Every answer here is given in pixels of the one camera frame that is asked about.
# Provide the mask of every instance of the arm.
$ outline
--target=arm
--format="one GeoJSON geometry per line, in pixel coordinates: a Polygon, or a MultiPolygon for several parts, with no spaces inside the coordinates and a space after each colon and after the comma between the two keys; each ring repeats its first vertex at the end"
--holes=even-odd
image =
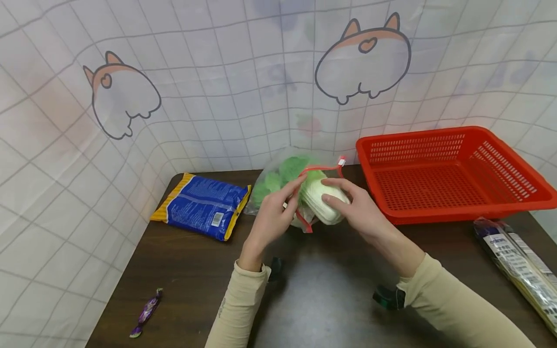
{"type": "Polygon", "coordinates": [[[298,206],[298,188],[306,176],[286,184],[280,191],[263,200],[242,253],[234,263],[217,317],[209,333],[206,348],[245,348],[250,338],[253,319],[259,309],[271,269],[261,260],[265,248],[283,235],[298,206]],[[283,204],[288,199],[286,209],[283,204]]]}
{"type": "Polygon", "coordinates": [[[325,179],[353,198],[346,204],[332,196],[323,201],[339,210],[360,235],[393,265],[401,276],[398,288],[412,306],[436,329],[468,347],[534,347],[499,310],[425,254],[377,208],[368,193],[345,179],[325,179]]]}

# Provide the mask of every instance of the person's right hand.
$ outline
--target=person's right hand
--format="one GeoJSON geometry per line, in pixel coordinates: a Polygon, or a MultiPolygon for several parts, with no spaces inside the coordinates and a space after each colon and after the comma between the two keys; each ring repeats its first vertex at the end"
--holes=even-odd
{"type": "Polygon", "coordinates": [[[352,203],[344,203],[337,197],[324,194],[323,202],[338,210],[346,217],[350,225],[356,229],[364,239],[378,237],[393,228],[385,215],[379,210],[375,202],[363,188],[346,179],[327,178],[321,181],[324,185],[336,186],[346,191],[352,197],[352,203]]]}

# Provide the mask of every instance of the black clip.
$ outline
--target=black clip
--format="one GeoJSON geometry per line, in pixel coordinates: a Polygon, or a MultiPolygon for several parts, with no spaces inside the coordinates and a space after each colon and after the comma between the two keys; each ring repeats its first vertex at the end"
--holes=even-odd
{"type": "Polygon", "coordinates": [[[373,299],[388,310],[398,311],[404,308],[406,293],[399,288],[393,291],[379,285],[373,293],[373,299]]]}
{"type": "Polygon", "coordinates": [[[269,282],[277,281],[282,274],[283,261],[281,258],[273,257],[271,261],[271,275],[269,276],[269,282]]]}

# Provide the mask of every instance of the grid-patterned backdrop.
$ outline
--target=grid-patterned backdrop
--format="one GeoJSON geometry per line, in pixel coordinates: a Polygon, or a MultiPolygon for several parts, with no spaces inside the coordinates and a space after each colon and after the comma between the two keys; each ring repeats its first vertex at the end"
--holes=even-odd
{"type": "MultiPolygon", "coordinates": [[[[184,171],[262,168],[286,146],[490,128],[557,186],[554,0],[2,0],[0,346],[83,347],[161,198],[184,171]],[[393,13],[412,60],[340,106],[315,66],[351,18],[393,13]],[[162,106],[108,137],[83,66],[113,51],[162,106]]],[[[536,212],[557,238],[557,212],[536,212]]]]}

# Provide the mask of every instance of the cartoon cat drawing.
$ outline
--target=cartoon cat drawing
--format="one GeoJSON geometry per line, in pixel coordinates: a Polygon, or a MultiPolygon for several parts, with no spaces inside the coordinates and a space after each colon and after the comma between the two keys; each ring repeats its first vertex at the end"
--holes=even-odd
{"type": "Polygon", "coordinates": [[[132,136],[131,120],[144,119],[160,107],[159,91],[142,72],[126,65],[116,54],[107,51],[106,65],[95,72],[83,66],[93,89],[92,105],[102,130],[120,140],[132,136]]]}
{"type": "Polygon", "coordinates": [[[410,57],[410,41],[400,32],[397,12],[384,27],[363,31],[353,18],[317,64],[315,83],[340,105],[358,93],[377,98],[404,77],[410,57]]]}

